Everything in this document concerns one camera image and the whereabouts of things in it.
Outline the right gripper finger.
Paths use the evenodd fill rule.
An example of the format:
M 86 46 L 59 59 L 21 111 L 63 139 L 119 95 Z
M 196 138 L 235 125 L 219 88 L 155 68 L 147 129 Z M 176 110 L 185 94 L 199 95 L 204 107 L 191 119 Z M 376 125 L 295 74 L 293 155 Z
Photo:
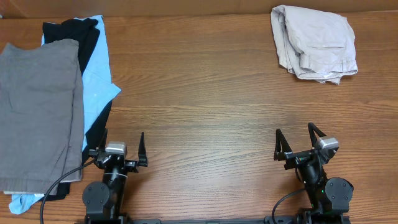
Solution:
M 274 160 L 284 161 L 288 159 L 293 152 L 280 129 L 275 132 L 275 140 Z
M 310 135 L 311 144 L 315 147 L 318 137 L 325 137 L 326 134 L 320 131 L 312 122 L 308 123 L 308 132 Z

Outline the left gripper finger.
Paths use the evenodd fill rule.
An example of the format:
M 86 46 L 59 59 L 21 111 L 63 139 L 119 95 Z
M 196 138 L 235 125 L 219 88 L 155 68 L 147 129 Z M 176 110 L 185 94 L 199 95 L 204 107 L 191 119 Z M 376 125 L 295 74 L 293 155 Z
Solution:
M 108 135 L 108 129 L 105 128 L 104 129 L 104 133 L 103 133 L 103 135 L 101 137 L 101 140 L 100 140 L 100 142 L 98 144 L 98 150 L 103 150 L 105 148 L 107 135 Z
M 148 158 L 146 153 L 145 141 L 144 141 L 144 132 L 141 132 L 141 138 L 138 149 L 138 164 L 140 167 L 148 166 Z

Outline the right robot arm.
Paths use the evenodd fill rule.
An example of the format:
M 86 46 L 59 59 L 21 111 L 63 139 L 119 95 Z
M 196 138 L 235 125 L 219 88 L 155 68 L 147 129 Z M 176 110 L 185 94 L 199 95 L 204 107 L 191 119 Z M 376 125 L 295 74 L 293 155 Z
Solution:
M 353 185 L 339 177 L 328 178 L 323 166 L 329 163 L 339 149 L 336 138 L 327 136 L 313 123 L 308 123 L 312 148 L 294 153 L 280 129 L 275 131 L 274 160 L 284 161 L 284 169 L 294 169 L 303 188 L 282 197 L 273 207 L 271 220 L 278 223 L 275 211 L 286 199 L 306 192 L 310 208 L 301 208 L 289 217 L 292 223 L 349 223 L 349 203 L 353 198 Z

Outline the grey shorts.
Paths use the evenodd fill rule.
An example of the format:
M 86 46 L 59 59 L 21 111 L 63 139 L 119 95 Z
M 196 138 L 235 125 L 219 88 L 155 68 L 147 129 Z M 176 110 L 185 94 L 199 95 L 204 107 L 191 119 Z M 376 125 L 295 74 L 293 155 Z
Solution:
M 58 40 L 1 53 L 1 190 L 44 194 L 82 162 L 79 43 Z

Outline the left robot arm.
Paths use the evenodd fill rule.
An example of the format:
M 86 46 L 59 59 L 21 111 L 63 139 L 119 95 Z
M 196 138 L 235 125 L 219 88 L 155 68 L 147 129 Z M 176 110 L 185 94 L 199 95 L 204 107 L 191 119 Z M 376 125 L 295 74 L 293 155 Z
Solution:
M 132 223 L 128 214 L 121 212 L 124 191 L 129 173 L 138 173 L 140 167 L 148 166 L 144 133 L 141 134 L 138 160 L 127 159 L 125 142 L 106 142 L 104 132 L 100 144 L 88 153 L 97 168 L 104 171 L 101 181 L 92 182 L 83 191 L 82 201 L 86 207 L 85 223 Z

